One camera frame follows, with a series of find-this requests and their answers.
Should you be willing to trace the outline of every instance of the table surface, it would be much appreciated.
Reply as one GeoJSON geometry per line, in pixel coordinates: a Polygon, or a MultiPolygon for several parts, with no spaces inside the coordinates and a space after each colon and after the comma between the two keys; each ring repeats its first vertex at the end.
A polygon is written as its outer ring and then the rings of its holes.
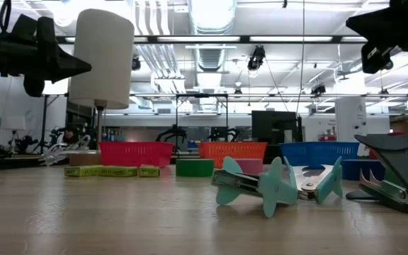
{"type": "MultiPolygon", "coordinates": [[[[407,254],[408,214],[331,194],[266,219],[262,200],[215,203],[210,178],[0,171],[0,254],[407,254]]],[[[344,191],[356,182],[344,181],[344,191]]]]}

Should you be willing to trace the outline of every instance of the white lamp shade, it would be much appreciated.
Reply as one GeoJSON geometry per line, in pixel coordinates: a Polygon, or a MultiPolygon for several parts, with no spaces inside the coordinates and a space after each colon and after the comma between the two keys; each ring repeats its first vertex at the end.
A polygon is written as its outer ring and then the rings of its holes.
{"type": "Polygon", "coordinates": [[[92,70],[72,77],[69,100],[94,107],[104,101],[108,109],[129,106],[135,28],[126,18],[109,11],[87,9],[76,22],[74,56],[92,70]]]}
{"type": "Polygon", "coordinates": [[[5,117],[4,118],[5,130],[26,130],[25,117],[5,117]]]}

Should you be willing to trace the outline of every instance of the red basket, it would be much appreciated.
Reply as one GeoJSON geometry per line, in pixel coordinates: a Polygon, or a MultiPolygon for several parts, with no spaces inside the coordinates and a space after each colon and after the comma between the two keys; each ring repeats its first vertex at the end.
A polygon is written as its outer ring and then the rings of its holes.
{"type": "Polygon", "coordinates": [[[170,142],[101,142],[102,165],[165,167],[171,162],[170,142]]]}
{"type": "Polygon", "coordinates": [[[266,142],[201,142],[199,155],[202,159],[214,159],[215,167],[223,167],[227,156],[235,159],[264,159],[266,142]]]}

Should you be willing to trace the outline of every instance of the pink box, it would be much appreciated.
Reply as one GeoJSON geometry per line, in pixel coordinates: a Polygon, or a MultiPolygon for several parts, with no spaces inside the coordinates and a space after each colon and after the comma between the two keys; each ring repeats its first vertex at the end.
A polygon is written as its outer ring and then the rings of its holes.
{"type": "Polygon", "coordinates": [[[264,171],[262,159],[234,159],[245,174],[260,174],[264,171]]]}

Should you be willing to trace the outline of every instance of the yellow-green box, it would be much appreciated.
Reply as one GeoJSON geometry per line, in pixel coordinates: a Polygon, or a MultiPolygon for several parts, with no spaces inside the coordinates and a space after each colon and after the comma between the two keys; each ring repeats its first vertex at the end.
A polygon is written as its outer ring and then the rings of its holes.
{"type": "Polygon", "coordinates": [[[102,166],[67,166],[64,168],[65,176],[85,177],[98,176],[102,166]]]}
{"type": "Polygon", "coordinates": [[[131,177],[138,175],[136,166],[102,166],[99,176],[131,177]]]}
{"type": "Polygon", "coordinates": [[[140,166],[140,177],[159,177],[160,168],[158,166],[140,166]]]}

